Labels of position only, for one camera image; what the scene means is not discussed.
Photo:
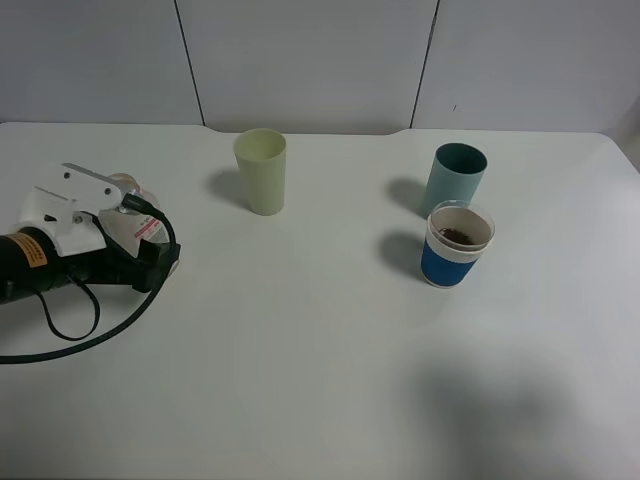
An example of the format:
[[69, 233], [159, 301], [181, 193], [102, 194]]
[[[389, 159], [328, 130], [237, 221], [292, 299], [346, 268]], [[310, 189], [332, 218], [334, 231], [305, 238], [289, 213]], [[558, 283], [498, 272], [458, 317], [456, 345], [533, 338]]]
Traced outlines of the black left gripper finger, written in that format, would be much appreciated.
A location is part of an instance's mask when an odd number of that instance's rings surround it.
[[134, 267], [132, 288], [140, 293], [150, 293], [160, 287], [177, 267], [180, 253], [180, 244], [142, 240]]

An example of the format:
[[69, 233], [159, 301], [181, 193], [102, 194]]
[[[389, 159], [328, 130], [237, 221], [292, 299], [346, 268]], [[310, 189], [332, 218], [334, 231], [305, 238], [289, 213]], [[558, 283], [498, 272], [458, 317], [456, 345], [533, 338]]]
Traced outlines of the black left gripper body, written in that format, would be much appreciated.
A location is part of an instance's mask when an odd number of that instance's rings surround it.
[[140, 282], [140, 261], [103, 229], [99, 219], [74, 212], [69, 229], [54, 234], [54, 287], [75, 284], [129, 285]]

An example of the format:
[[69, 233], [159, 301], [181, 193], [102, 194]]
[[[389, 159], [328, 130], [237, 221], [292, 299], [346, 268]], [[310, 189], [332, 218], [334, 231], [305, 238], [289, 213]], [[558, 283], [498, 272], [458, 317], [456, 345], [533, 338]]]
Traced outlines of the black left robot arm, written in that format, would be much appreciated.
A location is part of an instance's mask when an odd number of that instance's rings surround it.
[[24, 227], [1, 237], [1, 302], [3, 304], [72, 283], [125, 285], [148, 293], [160, 284], [168, 266], [179, 259], [181, 246], [141, 242], [133, 257], [104, 235], [106, 247], [61, 257], [44, 231]]

